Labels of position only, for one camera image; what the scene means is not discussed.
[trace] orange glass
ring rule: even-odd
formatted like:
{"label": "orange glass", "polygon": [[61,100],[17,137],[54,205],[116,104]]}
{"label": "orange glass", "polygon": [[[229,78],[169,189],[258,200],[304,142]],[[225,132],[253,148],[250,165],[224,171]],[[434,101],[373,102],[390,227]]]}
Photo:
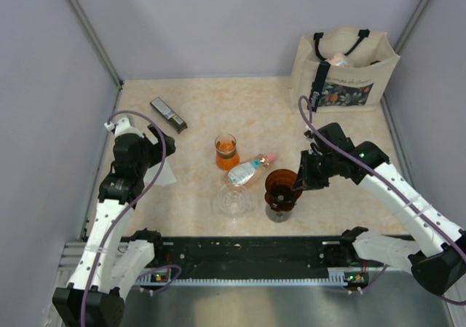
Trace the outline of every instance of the orange glass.
{"label": "orange glass", "polygon": [[216,164],[222,170],[230,170],[240,163],[240,156],[236,150],[236,139],[228,133],[220,134],[216,139]]}

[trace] canvas bag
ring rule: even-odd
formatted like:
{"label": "canvas bag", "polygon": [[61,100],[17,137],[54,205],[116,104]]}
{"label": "canvas bag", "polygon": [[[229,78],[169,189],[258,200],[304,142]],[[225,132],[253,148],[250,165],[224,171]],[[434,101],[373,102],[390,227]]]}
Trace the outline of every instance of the canvas bag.
{"label": "canvas bag", "polygon": [[[325,61],[337,52],[354,67]],[[399,58],[385,32],[341,27],[301,37],[291,73],[292,108],[305,95],[314,112],[375,109]]]}

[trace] gray wall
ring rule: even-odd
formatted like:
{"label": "gray wall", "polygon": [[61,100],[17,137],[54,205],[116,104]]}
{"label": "gray wall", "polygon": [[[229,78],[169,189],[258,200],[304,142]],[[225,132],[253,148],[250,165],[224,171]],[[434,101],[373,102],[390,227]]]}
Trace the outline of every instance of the gray wall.
{"label": "gray wall", "polygon": [[466,227],[466,0],[433,0],[387,88],[414,183]]}
{"label": "gray wall", "polygon": [[65,0],[0,0],[0,325],[38,326],[116,88]]}
{"label": "gray wall", "polygon": [[289,74],[299,37],[341,25],[394,43],[419,0],[80,0],[123,79]]}

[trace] beige table surface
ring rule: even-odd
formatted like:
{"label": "beige table surface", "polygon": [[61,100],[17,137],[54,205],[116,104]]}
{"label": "beige table surface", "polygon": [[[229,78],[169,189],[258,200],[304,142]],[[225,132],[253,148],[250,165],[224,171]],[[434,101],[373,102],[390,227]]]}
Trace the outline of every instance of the beige table surface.
{"label": "beige table surface", "polygon": [[[188,123],[187,130],[177,134],[150,107],[149,102],[157,96]],[[146,227],[164,236],[340,235],[358,225],[385,234],[406,233],[380,201],[340,177],[332,178],[327,189],[304,192],[286,222],[276,224],[266,217],[266,175],[279,168],[297,172],[300,151],[309,148],[303,136],[305,124],[290,107],[288,77],[126,81],[118,109],[148,115],[164,133],[175,138],[177,148],[167,160],[178,181],[149,190],[138,203],[126,235]],[[314,116],[316,127],[330,122],[339,122],[355,145],[373,141],[397,165],[380,108]],[[135,123],[148,132],[142,119],[136,118]],[[225,173],[215,164],[214,140],[222,131],[236,137],[242,159],[277,153],[271,168],[250,188],[254,210],[236,221],[213,207]],[[104,171],[113,159],[112,146],[102,166]]]}

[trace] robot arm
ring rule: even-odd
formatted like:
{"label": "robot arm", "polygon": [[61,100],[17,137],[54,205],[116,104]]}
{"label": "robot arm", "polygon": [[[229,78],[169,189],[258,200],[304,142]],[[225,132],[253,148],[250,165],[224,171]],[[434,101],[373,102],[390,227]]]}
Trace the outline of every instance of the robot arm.
{"label": "robot arm", "polygon": [[[461,249],[466,250],[463,229],[445,218],[401,177],[388,156],[368,141],[354,146],[337,123],[319,129],[325,138],[348,154],[390,180],[426,217],[435,223]],[[323,143],[310,131],[311,149],[301,152],[301,163],[293,188],[295,190],[322,189],[329,186],[332,176],[351,178],[379,198],[396,219],[410,232],[414,241],[382,236],[357,227],[342,235],[342,243],[351,245],[361,259],[375,260],[411,273],[428,291],[441,295],[466,273],[466,264],[458,253],[429,224],[410,209],[393,190],[376,176]]]}
{"label": "robot arm", "polygon": [[[131,287],[156,255],[154,242],[157,241],[157,236],[154,237],[150,232],[139,232],[129,242],[125,254],[118,261],[115,260],[123,231],[135,206],[118,221],[103,248],[100,243],[115,219],[143,191],[143,179],[149,169],[159,167],[162,159],[159,140],[165,140],[167,156],[175,152],[175,141],[165,134],[159,136],[154,128],[149,127],[156,138],[156,142],[152,143],[126,116],[115,125],[106,124],[106,128],[115,135],[114,161],[110,172],[99,186],[97,213],[92,231],[78,267],[66,288],[57,288],[52,299],[67,326],[79,325],[83,292],[97,253],[100,253],[100,258],[86,300],[87,314],[91,316],[92,326],[119,325]],[[164,170],[165,168],[170,169],[170,166],[165,163]]]}

